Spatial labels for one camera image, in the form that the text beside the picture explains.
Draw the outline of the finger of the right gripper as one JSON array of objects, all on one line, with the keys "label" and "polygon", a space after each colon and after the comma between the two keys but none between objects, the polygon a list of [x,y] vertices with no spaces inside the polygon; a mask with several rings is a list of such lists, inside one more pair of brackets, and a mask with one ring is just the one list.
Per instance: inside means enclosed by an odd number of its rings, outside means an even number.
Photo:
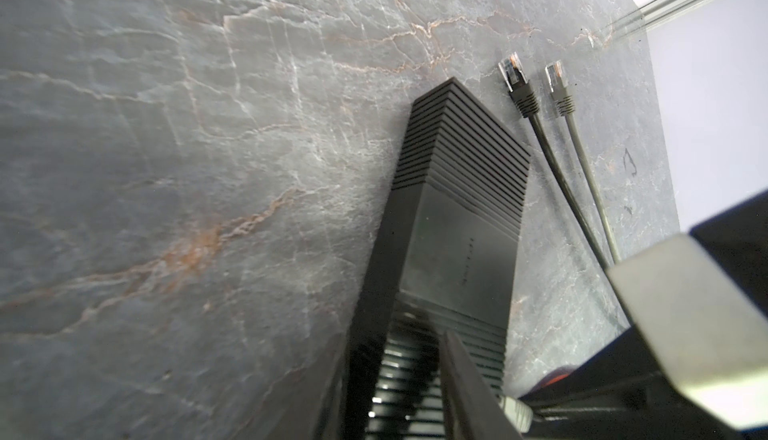
[{"label": "finger of the right gripper", "polygon": [[742,439],[672,387],[632,327],[564,378],[522,397],[526,439]]}]

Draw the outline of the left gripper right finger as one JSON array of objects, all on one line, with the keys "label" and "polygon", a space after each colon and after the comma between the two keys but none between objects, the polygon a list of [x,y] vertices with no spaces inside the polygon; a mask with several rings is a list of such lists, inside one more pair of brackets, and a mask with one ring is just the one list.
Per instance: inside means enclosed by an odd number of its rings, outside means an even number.
[{"label": "left gripper right finger", "polygon": [[439,374],[447,439],[521,439],[452,331],[439,339]]}]

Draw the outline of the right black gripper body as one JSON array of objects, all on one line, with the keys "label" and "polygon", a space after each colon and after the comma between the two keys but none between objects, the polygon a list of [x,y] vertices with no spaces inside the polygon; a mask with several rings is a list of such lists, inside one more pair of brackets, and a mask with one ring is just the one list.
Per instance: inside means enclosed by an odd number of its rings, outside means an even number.
[{"label": "right black gripper body", "polygon": [[689,235],[767,316],[767,192],[694,226]]}]

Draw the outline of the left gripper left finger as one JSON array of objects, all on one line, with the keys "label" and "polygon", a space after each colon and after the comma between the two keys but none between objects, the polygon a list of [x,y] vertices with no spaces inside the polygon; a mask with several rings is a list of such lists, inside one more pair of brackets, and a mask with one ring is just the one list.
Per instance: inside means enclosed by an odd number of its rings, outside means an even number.
[{"label": "left gripper left finger", "polygon": [[258,407],[253,439],[342,437],[347,339],[331,337],[315,360],[286,375]]}]

